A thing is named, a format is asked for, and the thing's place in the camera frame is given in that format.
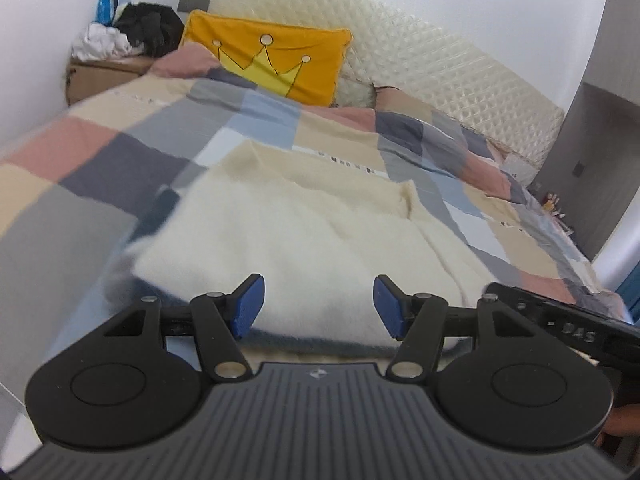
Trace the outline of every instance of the patchwork quilt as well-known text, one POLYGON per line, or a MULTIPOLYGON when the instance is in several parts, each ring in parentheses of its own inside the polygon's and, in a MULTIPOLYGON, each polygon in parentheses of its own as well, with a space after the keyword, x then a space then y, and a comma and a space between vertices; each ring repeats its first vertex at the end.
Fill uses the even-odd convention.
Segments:
POLYGON ((481 136, 444 115, 434 126, 301 105, 201 61, 181 60, 183 77, 156 70, 88 99, 1 155, 0 381, 18 396, 159 193, 188 188, 245 139, 412 180, 428 212, 498 281, 625 319, 481 136))

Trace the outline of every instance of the logo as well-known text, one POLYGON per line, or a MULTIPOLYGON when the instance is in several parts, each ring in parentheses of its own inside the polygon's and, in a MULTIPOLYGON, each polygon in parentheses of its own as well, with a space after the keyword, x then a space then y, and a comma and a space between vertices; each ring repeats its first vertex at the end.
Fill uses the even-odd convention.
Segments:
POLYGON ((327 371, 322 370, 322 368, 316 368, 315 370, 311 370, 309 372, 309 375, 312 376, 314 379, 320 380, 327 375, 327 371))
POLYGON ((598 335, 595 332, 586 332, 583 327, 577 327, 573 323, 569 322, 566 322, 562 326, 562 333, 565 335, 570 335, 571 337, 575 337, 576 339, 582 339, 585 343, 593 343, 594 341, 596 341, 596 337, 598 335))

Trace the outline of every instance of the blue bottle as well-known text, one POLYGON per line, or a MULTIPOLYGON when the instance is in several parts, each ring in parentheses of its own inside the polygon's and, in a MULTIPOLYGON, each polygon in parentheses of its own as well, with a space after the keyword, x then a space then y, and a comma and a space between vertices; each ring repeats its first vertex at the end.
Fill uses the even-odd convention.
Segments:
POLYGON ((105 27, 111 23, 113 6, 111 0, 98 0, 98 10, 95 13, 95 21, 105 27))

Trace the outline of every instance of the yellow pillow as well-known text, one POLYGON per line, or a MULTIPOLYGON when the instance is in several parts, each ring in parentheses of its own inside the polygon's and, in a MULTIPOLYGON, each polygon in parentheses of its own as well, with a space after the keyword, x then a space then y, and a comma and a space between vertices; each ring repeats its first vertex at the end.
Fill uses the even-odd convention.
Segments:
POLYGON ((347 28, 297 27, 202 10, 189 15, 182 35, 182 43, 203 44, 229 72, 276 94, 319 106, 331 104, 351 39, 347 28))

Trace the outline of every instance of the blue gripper pad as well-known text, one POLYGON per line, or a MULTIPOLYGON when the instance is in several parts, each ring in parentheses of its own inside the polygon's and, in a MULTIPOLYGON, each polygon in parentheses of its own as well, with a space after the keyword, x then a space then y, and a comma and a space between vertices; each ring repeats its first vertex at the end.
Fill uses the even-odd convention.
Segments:
POLYGON ((236 298, 236 312, 231 320, 231 333, 234 338, 240 339, 247 335, 263 303, 264 278, 260 276, 239 298, 236 298))
POLYGON ((373 305, 389 335, 393 338, 403 338, 407 326, 402 315, 402 304, 380 278, 373 281, 373 305))

